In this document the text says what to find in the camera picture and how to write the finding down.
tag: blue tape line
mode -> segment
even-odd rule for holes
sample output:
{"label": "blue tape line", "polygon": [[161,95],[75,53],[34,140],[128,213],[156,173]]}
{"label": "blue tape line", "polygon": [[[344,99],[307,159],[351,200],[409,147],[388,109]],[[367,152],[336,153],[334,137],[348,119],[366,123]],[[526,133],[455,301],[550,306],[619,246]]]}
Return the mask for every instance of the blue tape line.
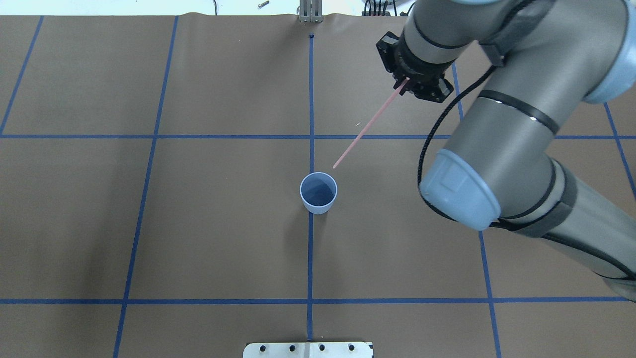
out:
{"label": "blue tape line", "polygon": [[[229,139],[229,140],[309,140],[306,134],[0,134],[0,139]],[[315,140],[352,140],[355,134],[316,134]],[[433,139],[447,140],[448,134],[435,135]],[[556,136],[558,140],[613,140],[615,136]],[[621,140],[636,140],[636,136],[618,136]],[[417,134],[369,134],[364,140],[424,140]]]}
{"label": "blue tape line", "polygon": [[486,293],[488,295],[488,308],[490,310],[490,324],[492,325],[492,337],[495,343],[495,353],[497,354],[497,358],[501,358],[501,345],[499,344],[497,315],[495,314],[495,304],[492,299],[492,286],[490,285],[490,271],[488,270],[488,257],[486,256],[486,244],[483,239],[483,231],[479,232],[479,242],[481,250],[481,263],[483,265],[483,276],[486,280]]}
{"label": "blue tape line", "polygon": [[152,134],[2,134],[6,139],[152,139]]}
{"label": "blue tape line", "polygon": [[161,97],[159,99],[159,105],[157,108],[157,116],[155,120],[155,134],[152,145],[150,146],[150,155],[148,156],[148,166],[146,167],[146,178],[144,180],[144,188],[141,193],[141,203],[139,204],[139,215],[137,216],[137,227],[135,228],[135,238],[132,242],[132,249],[130,251],[130,262],[128,264],[128,275],[126,277],[126,286],[124,288],[123,299],[124,303],[121,305],[121,317],[119,326],[117,328],[117,335],[115,338],[115,346],[113,350],[113,358],[117,358],[119,355],[119,347],[121,343],[121,334],[123,333],[123,325],[126,319],[126,301],[130,295],[130,284],[132,282],[132,273],[135,268],[135,258],[137,256],[137,246],[139,244],[139,234],[141,232],[141,223],[144,218],[144,209],[146,207],[146,198],[148,196],[148,185],[150,183],[150,174],[153,168],[153,159],[155,157],[155,148],[157,142],[157,134],[159,133],[159,125],[161,124],[161,114],[163,110],[163,99],[165,97],[165,90],[168,85],[168,77],[170,74],[170,62],[172,60],[172,50],[174,49],[174,39],[177,34],[177,24],[179,23],[179,17],[174,17],[174,24],[172,25],[172,37],[170,38],[170,48],[168,50],[168,59],[165,65],[165,72],[163,75],[163,85],[161,89]]}
{"label": "blue tape line", "polygon": [[575,302],[629,302],[623,297],[502,297],[493,298],[494,303],[575,303]]}
{"label": "blue tape line", "polygon": [[126,318],[126,303],[121,305],[120,312],[120,321],[117,325],[117,335],[115,336],[115,347],[113,348],[113,358],[117,358],[119,356],[119,347],[121,345],[121,335],[123,334],[123,321]]}
{"label": "blue tape line", "polygon": [[314,34],[309,35],[309,173],[314,172]]}
{"label": "blue tape line", "polygon": [[122,299],[0,298],[0,304],[122,304]]}
{"label": "blue tape line", "polygon": [[[311,304],[470,304],[470,303],[577,303],[577,302],[629,302],[619,296],[589,297],[485,297],[476,298],[314,298]],[[153,305],[251,305],[251,304],[308,304],[304,298],[264,299],[59,299],[59,298],[2,298],[0,304],[153,304]]]}
{"label": "blue tape line", "polygon": [[307,140],[307,135],[269,134],[159,134],[158,139],[228,139],[228,140]]}
{"label": "blue tape line", "polygon": [[303,298],[257,298],[257,299],[129,299],[128,304],[204,304],[212,306],[248,304],[307,304]]}
{"label": "blue tape line", "polygon": [[[455,82],[455,95],[459,97],[459,95],[461,94],[461,91],[459,90],[459,79],[457,77],[457,67],[455,66],[454,62],[451,65],[451,67],[453,69],[453,80]],[[464,106],[462,105],[461,100],[457,103],[457,110],[459,111],[459,120],[464,120]]]}
{"label": "blue tape line", "polygon": [[341,298],[318,299],[314,304],[429,304],[429,303],[487,303],[487,298]]}
{"label": "blue tape line", "polygon": [[616,126],[614,125],[612,112],[609,110],[609,106],[607,105],[607,102],[605,102],[603,105],[605,106],[607,119],[609,119],[609,125],[612,127],[612,132],[614,133],[614,140],[616,141],[618,152],[621,154],[621,160],[623,161],[623,166],[625,167],[625,173],[627,173],[627,180],[629,180],[630,186],[632,188],[632,195],[634,196],[634,199],[636,199],[636,185],[634,185],[634,179],[632,177],[632,172],[630,171],[630,165],[629,163],[627,163],[625,152],[623,151],[623,145],[621,144],[621,140],[618,138],[618,131],[616,130]]}
{"label": "blue tape line", "polygon": [[[361,139],[364,140],[425,140],[426,135],[393,135],[393,134],[368,134],[362,136]],[[315,138],[317,140],[352,140],[356,138],[355,134],[332,134],[332,135],[316,135]],[[450,135],[437,135],[434,136],[433,139],[436,140],[447,140],[450,138]]]}
{"label": "blue tape line", "polygon": [[[314,34],[309,35],[309,173],[314,172]],[[307,341],[314,338],[314,214],[307,219]]]}
{"label": "blue tape line", "polygon": [[9,99],[9,105],[6,107],[6,111],[4,112],[4,118],[2,119],[2,124],[0,124],[0,134],[4,132],[4,127],[6,126],[7,120],[9,120],[9,114],[11,113],[11,107],[13,107],[13,101],[15,100],[15,96],[18,94],[18,88],[20,87],[20,83],[22,82],[22,76],[24,76],[24,71],[27,69],[27,64],[29,63],[29,59],[31,58],[31,53],[33,52],[33,47],[36,44],[36,40],[38,39],[38,34],[40,28],[42,28],[42,22],[44,21],[44,16],[40,16],[38,21],[38,26],[36,26],[36,31],[33,34],[33,38],[31,39],[31,44],[29,45],[29,50],[27,51],[26,57],[24,57],[24,62],[22,63],[22,69],[20,69],[20,74],[18,75],[18,80],[15,82],[15,86],[13,87],[13,92],[11,93],[11,99]]}
{"label": "blue tape line", "polygon": [[309,213],[307,244],[307,340],[314,338],[314,214]]}

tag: blue paper cup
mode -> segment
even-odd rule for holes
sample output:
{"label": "blue paper cup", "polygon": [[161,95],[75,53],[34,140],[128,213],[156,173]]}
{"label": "blue paper cup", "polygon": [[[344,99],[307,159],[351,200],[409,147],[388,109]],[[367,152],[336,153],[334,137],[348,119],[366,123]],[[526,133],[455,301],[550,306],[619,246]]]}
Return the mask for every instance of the blue paper cup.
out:
{"label": "blue paper cup", "polygon": [[300,182],[300,197],[310,213],[324,214],[338,195],[338,185],[331,175],[316,171]]}

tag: pink straw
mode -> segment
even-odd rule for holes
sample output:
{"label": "pink straw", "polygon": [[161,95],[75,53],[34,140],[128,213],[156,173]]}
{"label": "pink straw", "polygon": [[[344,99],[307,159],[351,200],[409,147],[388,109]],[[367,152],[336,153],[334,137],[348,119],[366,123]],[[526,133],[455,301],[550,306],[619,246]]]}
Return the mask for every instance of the pink straw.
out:
{"label": "pink straw", "polygon": [[366,131],[369,130],[369,128],[371,127],[371,125],[380,117],[380,115],[382,114],[382,112],[384,112],[384,110],[387,109],[387,107],[391,104],[391,102],[393,102],[393,100],[398,96],[398,94],[400,93],[400,91],[402,90],[402,88],[404,88],[404,86],[406,85],[406,83],[408,82],[409,78],[405,78],[404,81],[402,81],[402,84],[389,96],[389,98],[387,99],[386,102],[384,102],[384,104],[382,105],[382,107],[380,107],[380,109],[378,110],[378,113],[376,113],[373,118],[371,118],[371,120],[369,121],[369,123],[366,124],[366,126],[364,128],[362,128],[362,131],[360,131],[360,134],[357,135],[357,137],[354,139],[354,141],[349,145],[349,147],[347,148],[347,150],[345,150],[344,153],[342,153],[342,155],[340,156],[340,158],[338,158],[338,160],[336,161],[336,164],[333,165],[333,169],[336,169],[336,167],[338,166],[338,164],[340,164],[340,162],[342,162],[342,159],[344,159],[347,154],[349,154],[349,152],[351,151],[351,148],[354,147],[354,145],[356,145],[357,141],[360,140],[360,138],[362,138],[362,136],[364,136],[364,134],[366,133]]}

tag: black wire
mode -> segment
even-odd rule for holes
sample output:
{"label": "black wire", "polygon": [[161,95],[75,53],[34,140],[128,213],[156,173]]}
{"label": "black wire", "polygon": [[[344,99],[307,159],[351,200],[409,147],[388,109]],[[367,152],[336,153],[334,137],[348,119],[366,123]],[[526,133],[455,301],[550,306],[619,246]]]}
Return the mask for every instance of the black wire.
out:
{"label": "black wire", "polygon": [[408,14],[410,14],[410,13],[411,13],[411,10],[412,10],[412,9],[413,9],[413,7],[415,6],[415,3],[416,3],[416,2],[417,2],[417,1],[414,1],[414,2],[413,2],[413,4],[411,4],[411,6],[409,6],[409,7],[408,7],[408,10],[406,11],[406,16],[408,16]]}
{"label": "black wire", "polygon": [[516,16],[516,14],[519,11],[522,11],[523,9],[525,9],[528,5],[534,3],[536,0],[523,0],[522,2],[518,3],[514,8],[512,8],[512,10],[510,10],[510,12],[506,15],[506,17],[504,18],[504,21],[501,23],[501,26],[499,27],[499,29],[503,29],[504,27],[506,27],[506,25],[508,25],[508,23]]}
{"label": "black wire", "polygon": [[446,118],[446,116],[450,113],[453,107],[457,103],[459,103],[459,101],[462,98],[466,97],[466,95],[472,92],[475,88],[479,87],[488,77],[490,77],[490,75],[495,71],[495,69],[497,69],[497,66],[491,66],[490,68],[488,68],[488,71],[486,71],[486,73],[484,73],[481,77],[479,77],[479,79],[476,80],[472,85],[468,86],[468,88],[465,89],[462,93],[460,93],[459,96],[455,97],[453,101],[451,101],[451,103],[448,104],[444,112],[442,112],[442,114],[439,115],[437,122],[435,122],[435,124],[431,128],[431,131],[429,132],[429,135],[426,137],[426,142],[424,142],[424,146],[422,147],[422,153],[420,153],[420,162],[417,168],[417,184],[418,185],[420,184],[420,182],[422,182],[422,165],[424,163],[424,156],[426,155],[426,151],[428,150],[429,145],[431,144],[431,140],[433,139],[435,132],[438,130],[439,125],[442,123],[442,121],[444,121],[444,118]]}
{"label": "black wire", "polygon": [[495,227],[497,229],[506,229],[508,231],[512,231],[514,228],[513,224],[510,224],[509,222],[493,222],[490,224],[490,227]]}
{"label": "black wire", "polygon": [[593,247],[590,245],[587,245],[585,243],[581,243],[581,242],[576,242],[574,240],[568,240],[567,238],[564,238],[562,236],[557,236],[551,233],[547,233],[543,236],[541,236],[541,238],[544,238],[546,240],[550,240],[550,241],[554,241],[555,243],[559,243],[561,245],[565,245],[567,247],[571,247],[575,250],[579,250],[579,251],[583,251],[584,253],[588,254],[588,255],[592,255],[595,257],[598,257],[599,259],[608,262],[612,265],[614,265],[616,268],[618,268],[619,270],[621,270],[626,277],[623,278],[622,280],[636,280],[636,273],[634,273],[632,270],[630,270],[630,268],[628,268],[627,266],[625,266],[622,262],[620,262],[619,260],[615,259],[614,257],[608,255],[607,253]]}
{"label": "black wire", "polygon": [[[417,187],[418,187],[417,191],[418,192],[420,192],[419,187],[420,187],[420,183],[422,182],[422,166],[424,165],[424,157],[426,156],[426,152],[428,151],[429,145],[431,144],[431,140],[435,136],[435,132],[437,132],[439,125],[441,125],[441,123],[444,121],[444,118],[446,118],[446,116],[450,113],[453,107],[455,107],[455,105],[459,103],[459,101],[461,101],[462,98],[466,97],[466,95],[472,92],[475,88],[479,87],[488,77],[490,77],[490,75],[495,71],[495,69],[497,69],[497,66],[491,66],[490,68],[488,68],[488,71],[486,71],[486,73],[484,73],[481,77],[479,77],[479,79],[476,80],[472,85],[468,86],[468,88],[465,89],[462,93],[460,93],[459,96],[455,97],[453,101],[451,101],[448,104],[444,112],[442,112],[442,114],[439,115],[437,122],[435,122],[435,124],[431,128],[431,131],[429,132],[429,135],[426,137],[426,141],[424,142],[424,146],[422,147],[422,152],[420,153],[420,160],[417,165]],[[426,201],[426,199],[424,199],[424,195],[421,192],[420,192],[420,195],[422,196],[422,199],[424,200],[426,205],[428,205],[433,211],[435,211],[437,214],[447,219],[454,221],[453,218],[450,218],[448,215],[444,214],[439,209],[434,207],[431,203]],[[504,225],[502,223],[492,223],[491,226],[494,226],[496,224]]]}

